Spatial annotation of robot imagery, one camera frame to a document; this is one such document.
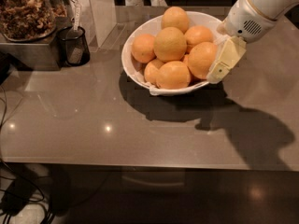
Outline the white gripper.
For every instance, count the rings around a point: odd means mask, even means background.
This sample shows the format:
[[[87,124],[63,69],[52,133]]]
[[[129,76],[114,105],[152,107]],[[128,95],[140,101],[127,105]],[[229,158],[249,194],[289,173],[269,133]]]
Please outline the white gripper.
[[[216,59],[208,70],[206,80],[211,84],[221,82],[245,55],[247,43],[261,39],[276,23],[251,0],[237,0],[226,19],[217,26],[217,32],[224,36],[215,41],[218,46]]]

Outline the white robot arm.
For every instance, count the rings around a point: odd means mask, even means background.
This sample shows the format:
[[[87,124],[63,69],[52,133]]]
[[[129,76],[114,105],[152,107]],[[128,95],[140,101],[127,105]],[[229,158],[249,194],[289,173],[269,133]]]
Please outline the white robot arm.
[[[246,45],[260,40],[282,15],[298,4],[299,0],[237,0],[217,27],[222,38],[216,42],[219,45],[216,60],[206,80],[211,84],[221,82],[244,56]]]

